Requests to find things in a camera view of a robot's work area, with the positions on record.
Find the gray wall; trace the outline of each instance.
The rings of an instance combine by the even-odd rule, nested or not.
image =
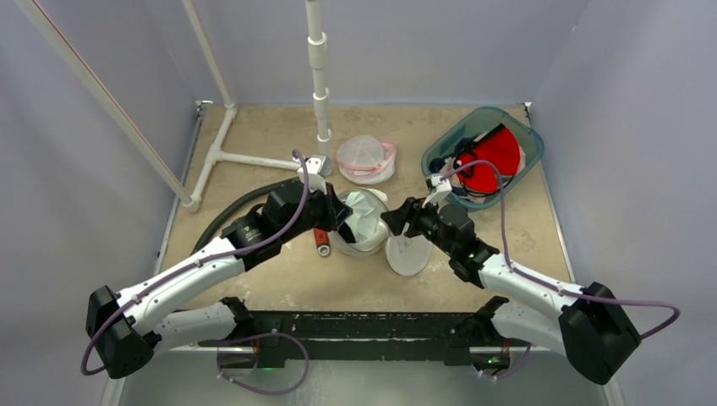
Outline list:
[[[151,31],[136,41],[141,8],[124,7],[64,24],[102,41],[82,48],[121,102],[166,96],[145,105],[154,118],[127,108],[179,172],[193,100]],[[137,69],[132,55],[147,54]],[[98,404],[107,377],[79,373],[88,295],[150,274],[173,195],[14,2],[0,2],[0,189],[3,404]]]
[[[533,100],[588,0],[324,1],[331,99]],[[233,96],[311,103],[304,1],[195,0]],[[148,2],[198,98],[220,101],[181,4]]]
[[[714,38],[711,0],[591,0],[531,112],[577,279],[683,310],[619,372],[630,405],[717,396]]]

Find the black cable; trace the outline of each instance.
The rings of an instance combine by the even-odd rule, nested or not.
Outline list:
[[[209,226],[206,227],[204,232],[200,235],[199,239],[197,239],[197,243],[194,245],[194,248],[192,249],[192,254],[201,250],[205,245],[209,244],[212,238],[214,238],[214,234],[219,230],[219,228],[227,222],[229,217],[234,215],[239,209],[246,206],[247,203],[250,201],[261,197],[263,195],[270,194],[273,190],[279,189],[284,185],[290,184],[291,182],[297,181],[298,178],[290,178],[285,179],[281,182],[276,182],[274,184],[268,184],[266,186],[262,186],[258,189],[254,189],[250,192],[248,192],[246,195],[236,199],[229,207],[224,209],[221,213],[219,213],[218,216],[215,217],[214,220],[212,220],[209,223]]]

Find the plastic bin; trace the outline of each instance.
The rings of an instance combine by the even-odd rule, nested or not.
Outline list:
[[[525,168],[513,178],[506,186],[506,193],[509,192],[525,176],[543,156],[544,146],[540,135],[531,128],[526,127],[523,123],[517,121],[508,112],[495,107],[479,107],[473,110],[468,116],[459,121],[447,133],[441,136],[421,158],[421,170],[424,176],[429,176],[429,163],[440,157],[444,157],[453,153],[458,141],[463,138],[475,138],[485,131],[490,131],[496,125],[503,123],[513,135],[515,135],[518,144],[525,152]],[[468,209],[468,211],[484,210],[500,201],[501,195],[495,194],[485,198],[483,203],[474,203],[465,200],[460,196],[451,193],[447,199],[451,203],[460,205]]]

